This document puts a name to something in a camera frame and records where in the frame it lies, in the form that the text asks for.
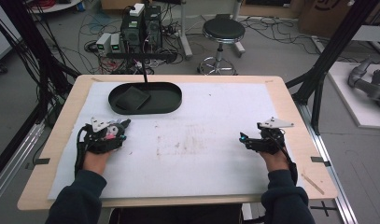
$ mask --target stool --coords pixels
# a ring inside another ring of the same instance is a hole
[[[216,57],[204,59],[198,72],[205,75],[237,75],[231,62],[222,58],[222,45],[239,42],[245,35],[245,27],[228,18],[214,18],[204,23],[204,36],[219,42]]]

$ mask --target human hand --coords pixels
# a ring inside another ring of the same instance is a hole
[[[272,172],[275,170],[288,170],[289,169],[289,162],[285,156],[285,154],[282,152],[282,150],[279,150],[274,155],[267,153],[267,152],[260,152],[260,155],[264,158],[266,163],[266,168],[268,169],[268,172]]]
[[[83,170],[89,170],[102,175],[106,168],[106,163],[113,151],[108,151],[103,154],[95,154],[90,151],[85,153]]]

